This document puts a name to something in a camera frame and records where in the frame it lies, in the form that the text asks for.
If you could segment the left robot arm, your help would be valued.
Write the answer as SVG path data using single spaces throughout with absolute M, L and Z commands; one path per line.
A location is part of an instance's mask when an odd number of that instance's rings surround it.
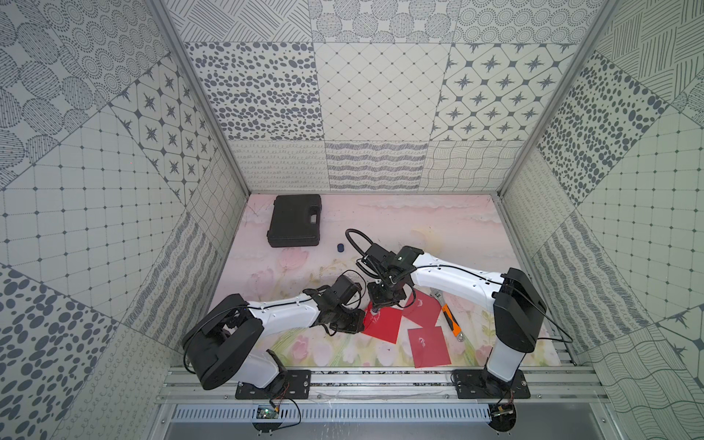
M 272 350 L 256 350 L 259 340 L 316 326 L 330 336 L 360 333 L 365 313 L 348 307 L 359 293 L 361 285 L 341 275 L 333 285 L 305 289 L 280 301 L 248 302 L 231 294 L 183 336 L 183 366 L 206 391 L 235 380 L 266 392 L 281 392 L 288 371 Z

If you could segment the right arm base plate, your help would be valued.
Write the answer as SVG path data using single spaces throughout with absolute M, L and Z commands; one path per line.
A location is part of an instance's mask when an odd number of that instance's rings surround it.
M 517 370 L 511 381 L 502 381 L 487 370 L 453 370 L 450 380 L 458 399 L 519 399 L 531 397 L 527 380 L 522 370 Z

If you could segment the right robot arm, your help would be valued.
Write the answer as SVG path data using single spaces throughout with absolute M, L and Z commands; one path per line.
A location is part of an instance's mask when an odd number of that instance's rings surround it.
M 407 287 L 420 287 L 447 293 L 491 312 L 496 342 L 484 367 L 489 380 L 512 383 L 524 357 L 535 351 L 547 306 L 520 269 L 480 271 L 441 260 L 416 247 L 402 247 L 394 253 L 376 244 L 364 252 L 359 267 L 374 280 L 370 300 L 375 310 L 398 305 Z

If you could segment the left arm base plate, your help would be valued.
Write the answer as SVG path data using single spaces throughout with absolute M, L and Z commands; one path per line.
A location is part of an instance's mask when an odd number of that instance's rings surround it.
M 311 370 L 287 370 L 280 373 L 264 388 L 249 383 L 240 383 L 236 390 L 237 400 L 306 400 L 311 386 Z

